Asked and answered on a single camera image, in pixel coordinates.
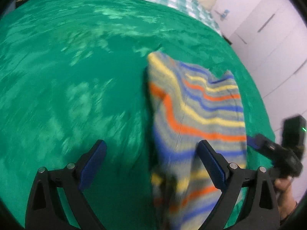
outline knitted garment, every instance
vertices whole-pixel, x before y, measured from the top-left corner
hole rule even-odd
[[[148,63],[159,156],[151,177],[157,219],[161,229],[197,230],[221,195],[195,156],[199,141],[206,139],[228,162],[246,165],[239,89],[229,71],[217,79],[203,67],[161,52],[150,53]]]

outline human hand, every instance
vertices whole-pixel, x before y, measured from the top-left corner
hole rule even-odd
[[[292,194],[291,177],[276,179],[275,187],[281,191],[277,199],[280,219],[285,219],[295,209],[297,202]]]

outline bed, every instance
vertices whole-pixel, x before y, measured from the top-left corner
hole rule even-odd
[[[85,192],[91,207],[107,229],[156,229],[143,83],[152,51],[217,77],[230,70],[247,134],[274,140],[251,76],[197,0],[30,0],[0,27],[0,197],[22,225],[37,169],[75,162],[103,138],[108,153]],[[248,168],[260,164],[271,165],[248,148]]]

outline finger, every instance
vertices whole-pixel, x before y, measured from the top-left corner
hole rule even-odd
[[[275,187],[280,191],[286,191],[288,188],[290,188],[291,185],[291,177],[288,178],[280,178],[276,179],[274,183]]]

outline metal screw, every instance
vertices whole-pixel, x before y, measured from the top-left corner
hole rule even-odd
[[[75,166],[76,166],[76,165],[75,165],[74,163],[69,163],[69,164],[67,164],[67,168],[68,168],[69,170],[72,170]]]
[[[263,173],[266,173],[266,171],[267,171],[267,169],[266,169],[265,167],[262,167],[262,166],[259,168],[259,170],[260,170],[261,172],[263,172]]]
[[[45,172],[45,170],[46,170],[46,168],[45,168],[45,167],[40,167],[40,168],[38,169],[38,172],[39,172],[39,173],[44,173],[44,172]]]
[[[229,164],[229,167],[231,167],[232,169],[237,169],[238,168],[238,165],[236,163],[230,163]]]

